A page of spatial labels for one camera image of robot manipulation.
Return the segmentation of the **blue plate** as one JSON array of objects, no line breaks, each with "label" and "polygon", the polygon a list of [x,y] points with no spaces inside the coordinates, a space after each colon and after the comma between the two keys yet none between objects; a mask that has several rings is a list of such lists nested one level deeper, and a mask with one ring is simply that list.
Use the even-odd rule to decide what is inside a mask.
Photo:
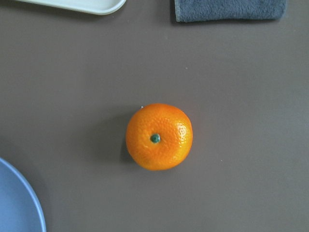
[{"label": "blue plate", "polygon": [[40,201],[25,177],[9,162],[0,159],[0,230],[45,232]]}]

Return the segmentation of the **cream rabbit tray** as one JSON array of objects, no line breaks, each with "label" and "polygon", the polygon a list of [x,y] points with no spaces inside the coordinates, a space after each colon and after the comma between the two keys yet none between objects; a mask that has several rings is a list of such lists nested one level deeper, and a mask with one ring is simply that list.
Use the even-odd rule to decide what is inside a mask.
[{"label": "cream rabbit tray", "polygon": [[118,11],[126,3],[126,0],[21,0],[20,2],[93,15],[109,15]]}]

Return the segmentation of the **orange mandarin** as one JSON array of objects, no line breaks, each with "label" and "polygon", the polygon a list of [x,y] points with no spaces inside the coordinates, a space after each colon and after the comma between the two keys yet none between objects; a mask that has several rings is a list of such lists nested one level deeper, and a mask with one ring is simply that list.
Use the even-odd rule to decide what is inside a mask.
[{"label": "orange mandarin", "polygon": [[140,108],[126,129],[126,147],[142,168],[162,171],[176,167],[193,143],[189,117],[179,108],[154,103]]}]

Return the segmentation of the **grey folded cloth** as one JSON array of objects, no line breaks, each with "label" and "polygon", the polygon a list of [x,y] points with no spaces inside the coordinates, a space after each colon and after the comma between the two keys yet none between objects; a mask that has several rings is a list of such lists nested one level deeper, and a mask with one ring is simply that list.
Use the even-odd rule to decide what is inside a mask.
[{"label": "grey folded cloth", "polygon": [[286,11],[286,0],[176,0],[177,22],[245,19],[276,20]]}]

